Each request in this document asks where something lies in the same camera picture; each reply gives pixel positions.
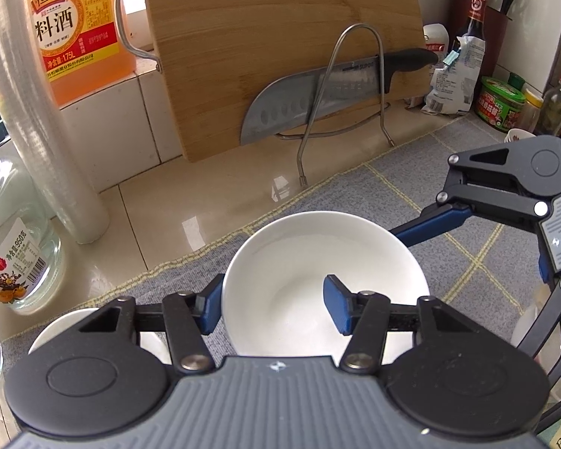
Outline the clear oil bottle red cap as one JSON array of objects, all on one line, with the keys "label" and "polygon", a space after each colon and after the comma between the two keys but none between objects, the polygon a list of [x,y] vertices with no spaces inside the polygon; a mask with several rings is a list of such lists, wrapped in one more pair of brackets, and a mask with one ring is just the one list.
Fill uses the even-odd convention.
[{"label": "clear oil bottle red cap", "polygon": [[561,130],[561,77],[557,86],[544,94],[538,121],[534,127],[534,135],[556,136]]}]

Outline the bamboo cutting board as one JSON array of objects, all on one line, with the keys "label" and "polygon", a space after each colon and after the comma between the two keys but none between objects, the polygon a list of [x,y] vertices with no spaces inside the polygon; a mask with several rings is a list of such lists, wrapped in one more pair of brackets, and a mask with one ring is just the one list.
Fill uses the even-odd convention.
[{"label": "bamboo cutting board", "polygon": [[244,116],[275,79],[423,45],[419,0],[145,0],[182,154],[240,144]]}]

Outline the yellow lid spice jar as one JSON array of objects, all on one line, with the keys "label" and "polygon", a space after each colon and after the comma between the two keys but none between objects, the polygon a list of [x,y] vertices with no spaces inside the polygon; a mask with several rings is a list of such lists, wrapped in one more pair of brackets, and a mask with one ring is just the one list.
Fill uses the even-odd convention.
[{"label": "yellow lid spice jar", "polygon": [[518,117],[517,128],[533,133],[539,119],[543,99],[529,87],[523,90],[523,95],[525,103]]}]

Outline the green lid sauce jar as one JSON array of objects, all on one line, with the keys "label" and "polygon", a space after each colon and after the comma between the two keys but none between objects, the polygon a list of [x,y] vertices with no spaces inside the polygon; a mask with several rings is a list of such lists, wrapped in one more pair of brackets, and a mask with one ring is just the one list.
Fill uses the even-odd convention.
[{"label": "green lid sauce jar", "polygon": [[520,90],[499,79],[482,76],[474,110],[487,124],[507,133],[516,127],[525,103]]}]

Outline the glass jar green lid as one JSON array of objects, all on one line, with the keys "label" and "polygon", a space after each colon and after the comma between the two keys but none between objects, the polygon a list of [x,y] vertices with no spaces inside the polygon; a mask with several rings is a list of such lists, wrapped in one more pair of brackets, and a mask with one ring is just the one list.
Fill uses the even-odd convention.
[{"label": "glass jar green lid", "polygon": [[0,158],[0,303],[21,315],[43,309],[61,286],[61,239],[24,166]]}]

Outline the black handled kitchen knife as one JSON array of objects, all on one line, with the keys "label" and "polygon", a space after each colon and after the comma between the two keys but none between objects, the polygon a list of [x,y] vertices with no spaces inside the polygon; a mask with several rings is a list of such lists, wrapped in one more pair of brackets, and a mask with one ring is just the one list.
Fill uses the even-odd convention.
[{"label": "black handled kitchen knife", "polygon": [[245,114],[240,143],[250,144],[303,126],[308,122],[319,85],[322,91],[318,117],[345,110],[370,98],[387,96],[394,74],[402,74],[439,63],[428,49],[407,49],[335,64],[325,80],[326,69],[316,68],[269,83],[252,100]]}]

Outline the plastic wrap roll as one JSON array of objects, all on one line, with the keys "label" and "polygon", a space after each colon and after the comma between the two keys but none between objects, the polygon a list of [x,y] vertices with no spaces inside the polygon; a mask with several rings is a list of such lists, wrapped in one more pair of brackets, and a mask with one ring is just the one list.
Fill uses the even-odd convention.
[{"label": "plastic wrap roll", "polygon": [[0,115],[44,199],[80,244],[99,239],[109,215],[62,134],[34,40],[27,0],[0,0]]}]

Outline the red white seasoning bag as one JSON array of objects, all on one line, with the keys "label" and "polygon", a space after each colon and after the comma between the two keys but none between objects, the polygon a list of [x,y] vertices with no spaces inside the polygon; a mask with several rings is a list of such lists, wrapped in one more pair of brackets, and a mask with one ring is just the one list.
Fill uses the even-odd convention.
[{"label": "red white seasoning bag", "polygon": [[442,23],[426,24],[423,35],[426,48],[437,55],[438,63],[442,62],[449,52],[450,37],[447,28]]}]

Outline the orange cooking wine jug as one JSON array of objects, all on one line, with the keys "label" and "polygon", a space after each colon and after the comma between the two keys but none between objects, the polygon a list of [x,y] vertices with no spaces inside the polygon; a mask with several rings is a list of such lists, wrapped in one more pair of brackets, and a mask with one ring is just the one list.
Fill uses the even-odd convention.
[{"label": "orange cooking wine jug", "polygon": [[135,69],[121,44],[114,0],[28,0],[33,33],[56,102],[63,106]]}]

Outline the dark red knife block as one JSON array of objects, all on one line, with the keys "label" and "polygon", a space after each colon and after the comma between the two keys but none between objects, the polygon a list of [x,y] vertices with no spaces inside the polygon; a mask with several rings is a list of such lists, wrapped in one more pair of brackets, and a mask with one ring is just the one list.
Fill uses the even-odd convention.
[{"label": "dark red knife block", "polygon": [[451,0],[448,13],[447,31],[450,37],[450,47],[457,42],[457,37],[464,34],[473,23],[481,28],[479,37],[485,41],[485,52],[480,69],[481,76],[492,76],[500,57],[500,50],[504,44],[506,30],[510,18],[506,14],[495,10],[483,3],[482,10],[471,10],[471,0]]}]

